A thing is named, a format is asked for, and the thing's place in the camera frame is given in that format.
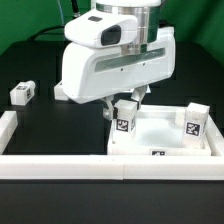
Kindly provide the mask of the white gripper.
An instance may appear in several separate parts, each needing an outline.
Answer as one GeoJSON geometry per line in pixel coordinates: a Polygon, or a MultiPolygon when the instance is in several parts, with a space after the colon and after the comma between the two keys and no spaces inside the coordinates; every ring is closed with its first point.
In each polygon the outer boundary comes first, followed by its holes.
{"type": "Polygon", "coordinates": [[[147,50],[133,55],[123,53],[137,38],[133,15],[91,10],[68,22],[64,33],[70,44],[62,59],[63,91],[79,104],[102,98],[103,117],[108,121],[113,119],[114,94],[135,88],[131,99],[141,108],[148,84],[166,79],[174,71],[172,27],[160,28],[147,50]]]}

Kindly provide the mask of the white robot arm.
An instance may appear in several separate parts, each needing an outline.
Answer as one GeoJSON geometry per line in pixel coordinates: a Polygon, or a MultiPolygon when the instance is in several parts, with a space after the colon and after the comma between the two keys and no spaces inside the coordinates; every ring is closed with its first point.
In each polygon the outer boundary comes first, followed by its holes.
{"type": "Polygon", "coordinates": [[[68,22],[70,41],[62,59],[62,87],[83,104],[102,100],[103,115],[114,117],[113,96],[130,90],[141,102],[151,83],[169,78],[175,68],[172,26],[161,27],[165,0],[96,0],[96,6],[68,22]]]}

